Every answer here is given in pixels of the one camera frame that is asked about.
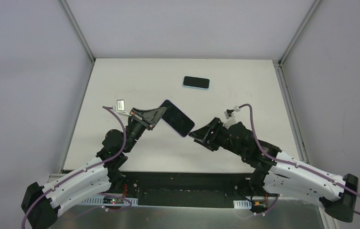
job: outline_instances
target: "blue phone case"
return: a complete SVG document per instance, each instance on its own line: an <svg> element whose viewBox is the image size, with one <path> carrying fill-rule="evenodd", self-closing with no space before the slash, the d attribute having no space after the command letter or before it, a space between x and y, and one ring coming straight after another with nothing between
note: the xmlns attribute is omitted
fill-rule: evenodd
<svg viewBox="0 0 360 229"><path fill-rule="evenodd" d="M201 88L201 87L191 87L191 86L186 86L184 84L182 84L183 87L188 87L188 88L193 88L193 89L200 89L200 90L208 90L210 87L208 86L208 88Z"/></svg>

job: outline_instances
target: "white cable clip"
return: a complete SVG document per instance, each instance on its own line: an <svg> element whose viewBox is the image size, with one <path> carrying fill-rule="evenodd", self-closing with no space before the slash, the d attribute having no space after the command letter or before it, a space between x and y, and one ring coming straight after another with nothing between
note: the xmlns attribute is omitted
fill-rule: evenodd
<svg viewBox="0 0 360 229"><path fill-rule="evenodd" d="M241 109L238 107L238 105L234 106L234 107L233 107L233 110L234 110L235 112L241 111Z"/></svg>

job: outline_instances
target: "black smartphone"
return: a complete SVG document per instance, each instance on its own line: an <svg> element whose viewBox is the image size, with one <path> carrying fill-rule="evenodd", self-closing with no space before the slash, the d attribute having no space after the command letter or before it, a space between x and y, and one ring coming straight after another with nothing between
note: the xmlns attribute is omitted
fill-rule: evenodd
<svg viewBox="0 0 360 229"><path fill-rule="evenodd" d="M163 121L180 136L187 136L194 128L194 122L170 100L165 100L160 107L167 108L166 112L162 116Z"/></svg>
<svg viewBox="0 0 360 229"><path fill-rule="evenodd" d="M210 80L198 77L185 76L183 79L183 87L208 90Z"/></svg>

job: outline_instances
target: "red wire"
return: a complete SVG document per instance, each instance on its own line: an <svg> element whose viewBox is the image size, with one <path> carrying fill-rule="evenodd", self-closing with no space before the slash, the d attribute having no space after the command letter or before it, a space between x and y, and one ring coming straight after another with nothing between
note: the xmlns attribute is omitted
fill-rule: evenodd
<svg viewBox="0 0 360 229"><path fill-rule="evenodd" d="M125 197L125 195L127 194L128 186L127 186L127 184L124 184L123 187L124 187L124 192L122 193L122 197Z"/></svg>

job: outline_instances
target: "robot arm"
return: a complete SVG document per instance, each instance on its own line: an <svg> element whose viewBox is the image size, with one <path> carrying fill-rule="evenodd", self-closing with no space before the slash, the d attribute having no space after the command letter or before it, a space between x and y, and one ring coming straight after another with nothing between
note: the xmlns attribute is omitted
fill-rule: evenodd
<svg viewBox="0 0 360 229"><path fill-rule="evenodd" d="M27 213L32 207L27 216L31 226L48 228L69 208L88 197L107 190L121 192L124 176L118 169L128 159L121 151L129 153L143 132L152 130L165 111L166 107L132 108L125 133L116 129L107 132L103 148L89 162L41 187L37 182L28 186L21 208Z"/></svg>
<svg viewBox="0 0 360 229"><path fill-rule="evenodd" d="M295 197L325 209L330 216L344 222L352 222L356 196L327 180L303 169L300 165L328 176L335 182L357 191L358 179L347 174L344 177L322 171L307 165L280 148L258 140L263 150L276 159L291 162L295 166L276 162L265 156L259 149L254 134L242 122L236 122L234 110L227 110L228 120L223 123L214 118L206 126L189 133L194 142L215 151L219 147L241 157L244 163L255 168L248 186L259 195L264 193L282 194Z"/></svg>

